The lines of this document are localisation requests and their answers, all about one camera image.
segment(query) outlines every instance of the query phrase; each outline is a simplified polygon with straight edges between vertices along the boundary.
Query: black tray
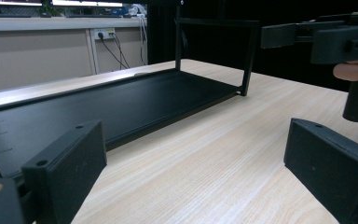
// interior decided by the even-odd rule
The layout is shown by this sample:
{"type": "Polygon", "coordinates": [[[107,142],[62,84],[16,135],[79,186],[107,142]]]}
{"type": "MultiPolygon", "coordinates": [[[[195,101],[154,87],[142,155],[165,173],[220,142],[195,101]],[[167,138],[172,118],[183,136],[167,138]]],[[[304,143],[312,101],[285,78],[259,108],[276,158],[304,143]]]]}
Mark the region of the black tray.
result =
{"type": "Polygon", "coordinates": [[[173,69],[0,107],[0,173],[16,175],[78,123],[100,119],[107,148],[112,149],[239,90],[173,69]]]}

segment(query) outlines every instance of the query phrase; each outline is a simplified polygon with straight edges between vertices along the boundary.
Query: table surface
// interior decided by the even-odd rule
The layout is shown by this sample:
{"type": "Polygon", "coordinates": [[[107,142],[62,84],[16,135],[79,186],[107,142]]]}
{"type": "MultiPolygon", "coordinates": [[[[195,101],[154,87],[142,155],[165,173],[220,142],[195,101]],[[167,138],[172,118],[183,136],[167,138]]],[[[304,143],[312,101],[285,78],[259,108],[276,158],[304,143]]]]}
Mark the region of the table surface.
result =
{"type": "MultiPolygon", "coordinates": [[[[172,67],[2,91],[0,105],[172,67]]],[[[237,69],[182,60],[182,70],[241,84],[237,69]]],[[[73,223],[337,223],[284,167],[283,153],[291,118],[321,123],[358,143],[358,123],[341,117],[346,97],[252,73],[248,96],[107,152],[107,166],[73,223]]]]}

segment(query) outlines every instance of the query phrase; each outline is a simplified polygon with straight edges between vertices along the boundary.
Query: hand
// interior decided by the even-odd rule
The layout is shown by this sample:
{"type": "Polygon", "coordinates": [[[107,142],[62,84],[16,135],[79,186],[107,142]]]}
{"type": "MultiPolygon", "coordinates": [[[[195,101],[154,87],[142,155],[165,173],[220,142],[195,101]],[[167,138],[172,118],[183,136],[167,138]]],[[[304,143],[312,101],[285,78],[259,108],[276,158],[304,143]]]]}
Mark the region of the hand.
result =
{"type": "Polygon", "coordinates": [[[344,80],[358,81],[358,61],[337,64],[333,69],[333,74],[344,80]]]}

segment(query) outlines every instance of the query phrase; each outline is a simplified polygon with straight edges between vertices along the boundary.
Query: wall socket panel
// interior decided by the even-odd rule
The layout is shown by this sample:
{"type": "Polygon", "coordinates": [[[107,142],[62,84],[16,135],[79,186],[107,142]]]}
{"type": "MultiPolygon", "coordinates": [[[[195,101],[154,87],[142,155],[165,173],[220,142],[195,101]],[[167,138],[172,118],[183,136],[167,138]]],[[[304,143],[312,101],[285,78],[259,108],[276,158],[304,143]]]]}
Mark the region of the wall socket panel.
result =
{"type": "Polygon", "coordinates": [[[113,39],[115,38],[115,28],[103,28],[103,29],[94,29],[94,39],[101,40],[98,36],[98,33],[103,34],[103,39],[113,39]]]}

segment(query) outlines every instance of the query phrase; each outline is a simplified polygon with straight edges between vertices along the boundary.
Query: black rack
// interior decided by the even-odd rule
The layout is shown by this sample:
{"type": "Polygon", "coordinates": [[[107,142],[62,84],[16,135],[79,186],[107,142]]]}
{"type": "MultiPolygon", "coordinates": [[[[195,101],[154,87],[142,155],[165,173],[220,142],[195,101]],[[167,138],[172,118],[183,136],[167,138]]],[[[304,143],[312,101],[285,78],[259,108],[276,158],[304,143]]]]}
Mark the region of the black rack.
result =
{"type": "Polygon", "coordinates": [[[177,5],[175,68],[0,106],[0,177],[20,176],[24,163],[68,129],[87,120],[103,122],[104,141],[109,150],[230,97],[246,95],[258,21],[180,18],[181,2],[164,2],[177,5]],[[243,81],[239,86],[181,71],[180,33],[185,23],[250,29],[243,81]]]}

